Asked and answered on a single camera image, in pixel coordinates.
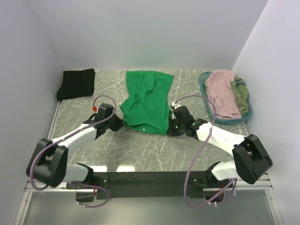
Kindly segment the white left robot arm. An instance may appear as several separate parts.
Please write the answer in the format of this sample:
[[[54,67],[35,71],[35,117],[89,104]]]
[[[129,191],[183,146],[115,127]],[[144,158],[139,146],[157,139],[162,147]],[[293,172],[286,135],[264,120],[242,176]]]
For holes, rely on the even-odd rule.
[[[26,169],[30,180],[36,179],[53,188],[62,182],[78,183],[82,188],[94,185],[94,170],[82,163],[68,165],[68,157],[106,130],[117,132],[126,125],[110,104],[101,104],[94,110],[96,112],[77,129],[52,140],[43,138],[37,143]]]

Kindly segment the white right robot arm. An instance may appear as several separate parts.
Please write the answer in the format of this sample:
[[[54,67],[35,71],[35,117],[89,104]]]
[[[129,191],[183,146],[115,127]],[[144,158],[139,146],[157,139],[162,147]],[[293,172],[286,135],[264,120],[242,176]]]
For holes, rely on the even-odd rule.
[[[209,186],[216,187],[223,180],[236,178],[254,184],[273,166],[271,157],[256,135],[238,135],[218,128],[206,120],[195,120],[186,106],[172,103],[171,108],[168,131],[170,136],[185,134],[198,141],[210,143],[233,156],[233,161],[217,162],[207,169],[206,183]]]

